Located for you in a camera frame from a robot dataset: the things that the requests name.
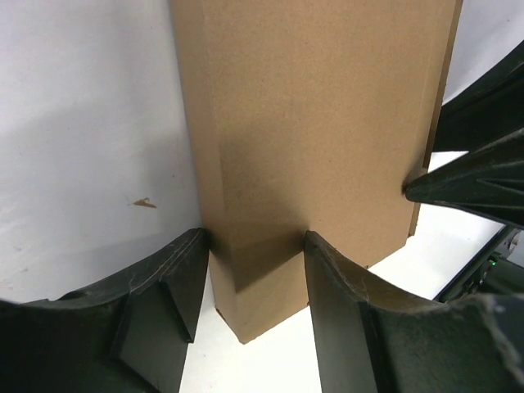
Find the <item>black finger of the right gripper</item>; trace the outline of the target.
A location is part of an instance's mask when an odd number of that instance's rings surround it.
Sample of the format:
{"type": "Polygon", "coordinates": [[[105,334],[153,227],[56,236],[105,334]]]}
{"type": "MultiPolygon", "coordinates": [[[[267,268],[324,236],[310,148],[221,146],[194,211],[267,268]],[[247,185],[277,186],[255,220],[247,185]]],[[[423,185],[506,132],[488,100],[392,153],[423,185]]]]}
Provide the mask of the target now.
{"type": "Polygon", "coordinates": [[[523,130],[411,181],[409,201],[443,206],[523,228],[523,130]]]}
{"type": "Polygon", "coordinates": [[[523,44],[440,111],[432,150],[473,151],[523,128],[523,44]]]}

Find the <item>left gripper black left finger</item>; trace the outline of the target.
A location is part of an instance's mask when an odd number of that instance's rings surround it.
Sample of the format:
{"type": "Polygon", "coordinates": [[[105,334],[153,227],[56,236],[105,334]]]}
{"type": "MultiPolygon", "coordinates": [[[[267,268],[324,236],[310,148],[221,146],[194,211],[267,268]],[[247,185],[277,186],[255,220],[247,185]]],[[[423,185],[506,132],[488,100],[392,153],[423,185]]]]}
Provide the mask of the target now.
{"type": "Polygon", "coordinates": [[[178,391],[209,253],[207,231],[194,228],[57,300],[3,301],[2,391],[178,391]]]}

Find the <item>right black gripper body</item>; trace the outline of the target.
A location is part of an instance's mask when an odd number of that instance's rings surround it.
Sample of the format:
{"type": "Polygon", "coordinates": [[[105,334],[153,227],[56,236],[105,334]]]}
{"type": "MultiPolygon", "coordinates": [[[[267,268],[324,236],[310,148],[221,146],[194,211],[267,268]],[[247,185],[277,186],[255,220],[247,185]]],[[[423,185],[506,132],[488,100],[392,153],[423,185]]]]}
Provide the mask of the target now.
{"type": "Polygon", "coordinates": [[[447,303],[476,293],[523,293],[521,229],[500,229],[438,292],[436,300],[447,303]]]}

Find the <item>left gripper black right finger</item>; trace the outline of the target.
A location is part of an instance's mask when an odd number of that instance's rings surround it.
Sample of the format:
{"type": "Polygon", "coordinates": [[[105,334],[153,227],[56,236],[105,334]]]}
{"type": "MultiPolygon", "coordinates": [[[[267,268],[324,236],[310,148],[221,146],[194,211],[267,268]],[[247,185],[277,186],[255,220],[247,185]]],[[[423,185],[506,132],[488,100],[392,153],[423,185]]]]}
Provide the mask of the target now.
{"type": "Polygon", "coordinates": [[[522,295],[428,300],[311,231],[304,256],[323,391],[522,391],[522,295]]]}

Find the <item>cardboard box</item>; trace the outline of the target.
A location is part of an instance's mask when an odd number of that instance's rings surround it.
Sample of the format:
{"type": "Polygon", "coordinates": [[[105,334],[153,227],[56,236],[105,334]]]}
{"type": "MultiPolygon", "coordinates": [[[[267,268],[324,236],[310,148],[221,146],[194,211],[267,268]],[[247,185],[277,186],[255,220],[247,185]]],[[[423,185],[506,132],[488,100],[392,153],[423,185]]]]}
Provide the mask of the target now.
{"type": "Polygon", "coordinates": [[[215,307],[241,343],[304,309],[311,230],[369,267],[413,234],[459,1],[175,1],[215,307]]]}

